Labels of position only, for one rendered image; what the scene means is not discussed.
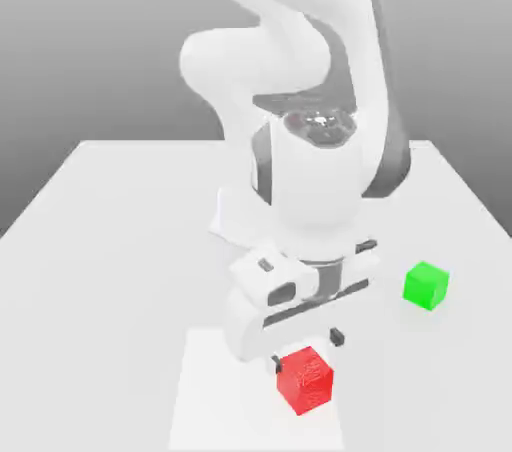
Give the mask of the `small red cube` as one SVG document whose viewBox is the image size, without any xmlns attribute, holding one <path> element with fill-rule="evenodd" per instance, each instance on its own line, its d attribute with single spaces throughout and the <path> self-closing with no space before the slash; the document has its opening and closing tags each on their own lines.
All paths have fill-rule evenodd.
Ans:
<svg viewBox="0 0 512 452">
<path fill-rule="evenodd" d="M 334 371 L 312 346 L 282 357 L 276 376 L 278 392 L 297 416 L 332 398 Z"/>
</svg>

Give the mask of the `small green cube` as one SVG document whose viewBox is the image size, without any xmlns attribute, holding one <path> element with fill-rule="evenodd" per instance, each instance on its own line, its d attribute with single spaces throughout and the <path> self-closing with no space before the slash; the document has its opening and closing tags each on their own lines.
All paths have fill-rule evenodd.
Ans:
<svg viewBox="0 0 512 452">
<path fill-rule="evenodd" d="M 450 274 L 427 262 L 420 262 L 405 277 L 403 298 L 425 310 L 434 310 L 445 298 Z"/>
</svg>

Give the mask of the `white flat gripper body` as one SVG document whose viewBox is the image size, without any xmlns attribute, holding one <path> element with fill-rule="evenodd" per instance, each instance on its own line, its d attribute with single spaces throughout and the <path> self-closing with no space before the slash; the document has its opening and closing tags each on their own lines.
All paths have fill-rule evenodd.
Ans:
<svg viewBox="0 0 512 452">
<path fill-rule="evenodd" d="M 353 251 L 329 261 L 301 261 L 280 251 L 248 251 L 229 267 L 233 285 L 224 333 L 240 361 L 269 359 L 312 338 L 341 330 L 347 298 L 370 286 L 380 259 Z"/>
</svg>

